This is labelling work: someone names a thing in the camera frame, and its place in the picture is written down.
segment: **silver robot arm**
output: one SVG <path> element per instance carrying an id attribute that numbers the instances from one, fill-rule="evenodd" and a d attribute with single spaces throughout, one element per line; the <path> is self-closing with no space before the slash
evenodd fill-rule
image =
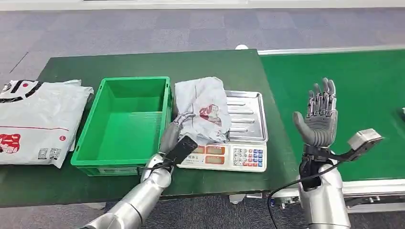
<path id="1" fill-rule="evenodd" d="M 178 160 L 181 162 L 197 147 L 188 137 L 178 142 L 183 121 L 192 116 L 194 114 L 181 114 L 169 124 L 162 136 L 160 152 L 143 167 L 140 183 L 110 211 L 82 229 L 138 229 L 145 223 L 162 192 L 171 183 L 173 165 L 177 164 Z"/>
<path id="2" fill-rule="evenodd" d="M 310 229 L 349 229 L 343 182 L 336 167 L 358 159 L 382 137 L 373 129 L 359 131 L 348 141 L 351 149 L 335 155 L 329 147 L 335 141 L 338 120 L 336 88 L 332 80 L 324 78 L 322 82 L 323 92 L 317 83 L 309 92 L 306 118 L 299 112 L 293 116 L 305 143 L 299 179 L 306 180 L 298 185 L 299 197 Z"/>
<path id="3" fill-rule="evenodd" d="M 324 164 L 322 172 L 332 167 Z M 350 221 L 342 193 L 342 179 L 335 168 L 319 177 L 320 185 L 305 189 L 299 184 L 299 198 L 310 229 L 349 229 Z"/>

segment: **white plastic bag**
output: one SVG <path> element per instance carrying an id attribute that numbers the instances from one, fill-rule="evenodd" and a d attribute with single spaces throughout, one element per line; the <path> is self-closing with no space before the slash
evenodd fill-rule
<path id="1" fill-rule="evenodd" d="M 200 146 L 226 142 L 226 132 L 232 123 L 222 81 L 206 77 L 176 83 L 174 89 L 179 113 L 195 114 L 183 122 L 180 138 L 188 135 Z"/>
<path id="2" fill-rule="evenodd" d="M 0 164 L 61 168 L 92 93 L 80 80 L 10 81 L 0 93 Z"/>

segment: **scale keypad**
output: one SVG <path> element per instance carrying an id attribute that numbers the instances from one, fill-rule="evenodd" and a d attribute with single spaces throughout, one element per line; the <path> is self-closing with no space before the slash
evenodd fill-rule
<path id="1" fill-rule="evenodd" d="M 234 148 L 234 166 L 263 167 L 262 149 Z"/>

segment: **scale display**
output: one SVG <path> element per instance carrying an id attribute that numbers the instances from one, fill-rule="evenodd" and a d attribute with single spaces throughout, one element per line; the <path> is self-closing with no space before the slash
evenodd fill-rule
<path id="1" fill-rule="evenodd" d="M 199 146 L 180 168 L 264 172 L 267 165 L 266 144 L 223 144 Z"/>

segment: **green plastic crate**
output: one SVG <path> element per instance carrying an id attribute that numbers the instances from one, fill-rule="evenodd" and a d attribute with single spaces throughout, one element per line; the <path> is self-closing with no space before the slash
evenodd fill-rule
<path id="1" fill-rule="evenodd" d="M 105 78 L 71 163 L 88 176 L 136 175 L 171 121 L 169 77 Z"/>

